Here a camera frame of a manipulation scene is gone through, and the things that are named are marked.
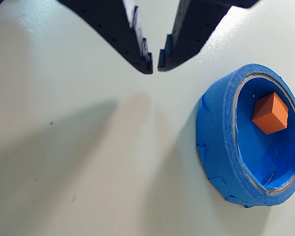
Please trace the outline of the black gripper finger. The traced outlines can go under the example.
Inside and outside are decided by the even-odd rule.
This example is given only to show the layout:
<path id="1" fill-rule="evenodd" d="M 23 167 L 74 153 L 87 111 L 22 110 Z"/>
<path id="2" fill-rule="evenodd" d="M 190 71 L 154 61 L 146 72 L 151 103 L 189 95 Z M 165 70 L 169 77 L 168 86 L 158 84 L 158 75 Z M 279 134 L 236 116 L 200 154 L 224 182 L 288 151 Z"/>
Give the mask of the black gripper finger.
<path id="1" fill-rule="evenodd" d="M 231 7 L 251 8 L 257 0 L 181 0 L 172 33 L 160 50 L 158 71 L 172 70 L 197 55 Z"/>
<path id="2" fill-rule="evenodd" d="M 131 0 L 61 0 L 94 28 L 126 61 L 152 74 L 152 53 L 143 37 L 139 7 Z"/>

